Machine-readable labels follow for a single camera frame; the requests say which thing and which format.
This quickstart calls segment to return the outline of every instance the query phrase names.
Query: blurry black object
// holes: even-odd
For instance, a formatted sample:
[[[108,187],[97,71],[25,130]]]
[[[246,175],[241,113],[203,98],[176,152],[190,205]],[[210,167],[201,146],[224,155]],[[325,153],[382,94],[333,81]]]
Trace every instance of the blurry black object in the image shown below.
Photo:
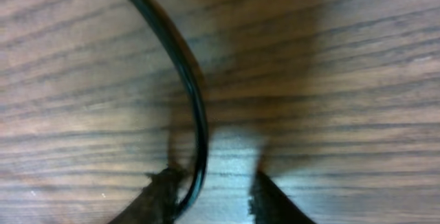
[[[197,158],[195,161],[194,175],[188,193],[183,200],[177,204],[173,211],[172,219],[181,216],[196,200],[204,182],[206,173],[206,163],[208,160],[208,123],[206,121],[205,106],[201,98],[200,90],[195,80],[194,74],[188,64],[187,55],[183,51],[182,41],[178,39],[180,35],[173,28],[169,21],[154,0],[130,0],[140,14],[145,18],[151,29],[160,40],[164,49],[170,56],[177,73],[184,85],[190,105],[192,116],[195,123],[195,137]]]
[[[315,224],[263,172],[257,172],[250,194],[255,224]]]
[[[149,175],[151,183],[109,224],[173,224],[183,170],[167,168]]]

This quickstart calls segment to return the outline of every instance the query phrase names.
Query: wooden surface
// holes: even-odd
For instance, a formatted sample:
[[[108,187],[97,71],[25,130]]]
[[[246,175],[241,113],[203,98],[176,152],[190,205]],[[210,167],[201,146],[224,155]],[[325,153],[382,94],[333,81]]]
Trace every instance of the wooden surface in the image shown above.
[[[258,164],[319,224],[439,223],[440,0],[157,2],[211,134],[177,223],[252,223]],[[186,95],[127,0],[0,7],[0,223],[105,224],[190,163]]]

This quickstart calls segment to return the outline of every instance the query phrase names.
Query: black wire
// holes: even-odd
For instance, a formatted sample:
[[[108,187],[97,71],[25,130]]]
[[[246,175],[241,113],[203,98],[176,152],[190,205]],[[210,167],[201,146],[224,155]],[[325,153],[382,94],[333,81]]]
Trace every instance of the black wire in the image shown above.
[[[195,162],[195,171],[191,187],[184,199],[177,206],[175,218],[178,218],[198,197],[205,177],[206,162],[208,160],[208,123],[206,121],[205,107],[199,87],[197,86],[195,77],[191,72],[185,54],[165,20],[160,18],[159,10],[151,0],[130,1],[146,19],[147,23],[151,26],[154,33],[156,33],[156,36],[170,56],[176,70],[179,72],[180,79],[185,86],[185,90],[192,106],[192,115],[196,129],[197,159]]]

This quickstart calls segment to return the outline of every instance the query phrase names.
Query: glossy black tube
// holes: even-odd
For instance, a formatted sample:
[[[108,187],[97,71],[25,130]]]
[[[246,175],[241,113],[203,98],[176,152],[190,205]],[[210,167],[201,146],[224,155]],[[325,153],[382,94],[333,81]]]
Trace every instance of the glossy black tube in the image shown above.
[[[151,29],[161,41],[166,52],[170,56],[176,70],[179,72],[181,81],[188,93],[192,107],[192,115],[195,122],[197,159],[191,187],[184,199],[177,207],[175,218],[181,216],[196,200],[204,182],[206,164],[208,160],[208,123],[206,121],[205,107],[201,98],[199,87],[189,67],[188,61],[179,46],[173,31],[161,19],[160,12],[151,0],[130,0],[146,19]]]

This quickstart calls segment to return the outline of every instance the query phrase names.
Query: curved black cord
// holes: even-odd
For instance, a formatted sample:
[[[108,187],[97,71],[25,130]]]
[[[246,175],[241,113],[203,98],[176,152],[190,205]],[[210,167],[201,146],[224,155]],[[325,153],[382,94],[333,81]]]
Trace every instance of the curved black cord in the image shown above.
[[[206,162],[208,160],[208,123],[206,121],[205,107],[195,77],[191,72],[186,57],[179,46],[173,32],[166,22],[160,18],[159,10],[150,0],[130,0],[139,10],[161,41],[166,52],[171,57],[176,70],[179,72],[181,81],[188,93],[192,106],[192,115],[196,128],[197,159],[191,187],[184,199],[177,206],[175,218],[181,216],[198,197],[203,185]]]

